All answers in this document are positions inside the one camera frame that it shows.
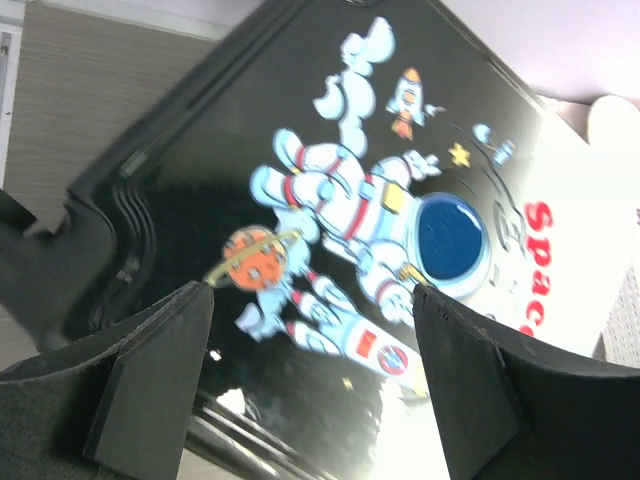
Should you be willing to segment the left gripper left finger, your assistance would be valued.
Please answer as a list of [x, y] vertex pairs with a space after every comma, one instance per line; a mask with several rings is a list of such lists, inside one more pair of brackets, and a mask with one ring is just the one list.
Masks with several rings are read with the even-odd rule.
[[212, 289], [190, 282], [3, 370], [2, 478], [176, 478], [213, 308]]

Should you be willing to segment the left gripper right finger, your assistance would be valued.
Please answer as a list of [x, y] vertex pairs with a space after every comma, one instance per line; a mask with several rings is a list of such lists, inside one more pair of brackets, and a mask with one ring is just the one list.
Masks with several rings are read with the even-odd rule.
[[432, 286], [413, 315], [453, 479], [636, 479], [639, 372], [546, 344]]

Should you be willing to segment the black white space suitcase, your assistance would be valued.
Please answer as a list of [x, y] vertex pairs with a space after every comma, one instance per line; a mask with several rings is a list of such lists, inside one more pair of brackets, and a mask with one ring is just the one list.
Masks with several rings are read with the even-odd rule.
[[[48, 346], [214, 288], [189, 446], [242, 476], [442, 468], [414, 288], [588, 353], [630, 261], [617, 161], [435, 1], [269, 1], [1, 251]], [[597, 290], [592, 314], [567, 300]]]

